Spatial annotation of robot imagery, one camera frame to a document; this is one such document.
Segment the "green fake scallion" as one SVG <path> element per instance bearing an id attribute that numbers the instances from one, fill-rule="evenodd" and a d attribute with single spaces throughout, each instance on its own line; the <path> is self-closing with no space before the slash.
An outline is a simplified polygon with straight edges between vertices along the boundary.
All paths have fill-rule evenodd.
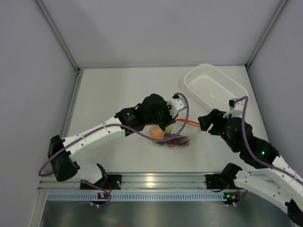
<path id="1" fill-rule="evenodd" d="M 165 139 L 166 136 L 169 136 L 171 134 L 171 131 L 172 131 L 172 127 L 168 127 L 167 129 L 165 129 L 164 130 L 165 135 L 163 139 Z"/>

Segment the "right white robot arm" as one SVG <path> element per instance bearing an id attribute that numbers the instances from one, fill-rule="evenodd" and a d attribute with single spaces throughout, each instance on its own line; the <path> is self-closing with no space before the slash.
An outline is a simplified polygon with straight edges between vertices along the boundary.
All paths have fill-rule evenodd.
<path id="1" fill-rule="evenodd" d="M 202 131 L 220 136 L 246 164 L 270 177 L 290 201 L 282 202 L 288 217 L 298 226 L 303 225 L 303 179 L 280 156 L 269 142 L 255 137 L 252 126 L 244 117 L 233 117 L 230 112 L 213 109 L 198 118 Z"/>

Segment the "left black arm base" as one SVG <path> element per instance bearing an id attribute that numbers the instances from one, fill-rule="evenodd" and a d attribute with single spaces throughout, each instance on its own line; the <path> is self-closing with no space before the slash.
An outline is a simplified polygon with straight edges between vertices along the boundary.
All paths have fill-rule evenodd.
<path id="1" fill-rule="evenodd" d="M 105 190 L 120 190 L 121 183 L 122 175 L 109 174 L 108 179 L 102 188 Z"/>

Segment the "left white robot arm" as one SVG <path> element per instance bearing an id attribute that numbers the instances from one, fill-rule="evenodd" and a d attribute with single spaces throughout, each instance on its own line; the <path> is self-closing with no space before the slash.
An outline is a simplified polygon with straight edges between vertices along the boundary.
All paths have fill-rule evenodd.
<path id="1" fill-rule="evenodd" d="M 124 108 L 109 120 L 74 136 L 50 139 L 48 158 L 55 178 L 63 182 L 77 177 L 90 182 L 95 188 L 106 186 L 107 177 L 100 164 L 87 164 L 81 156 L 112 140 L 127 137 L 145 126 L 158 125 L 162 130 L 175 122 L 179 111 L 185 107 L 182 99 L 175 95 L 165 101 L 158 94 L 151 94 L 142 103 Z"/>

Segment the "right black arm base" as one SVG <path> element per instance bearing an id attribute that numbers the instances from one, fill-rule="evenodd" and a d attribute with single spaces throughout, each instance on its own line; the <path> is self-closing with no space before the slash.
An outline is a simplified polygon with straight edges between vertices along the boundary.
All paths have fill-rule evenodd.
<path id="1" fill-rule="evenodd" d="M 205 175 L 206 187 L 209 190 L 222 190 L 225 186 L 221 180 L 220 174 L 208 174 Z"/>

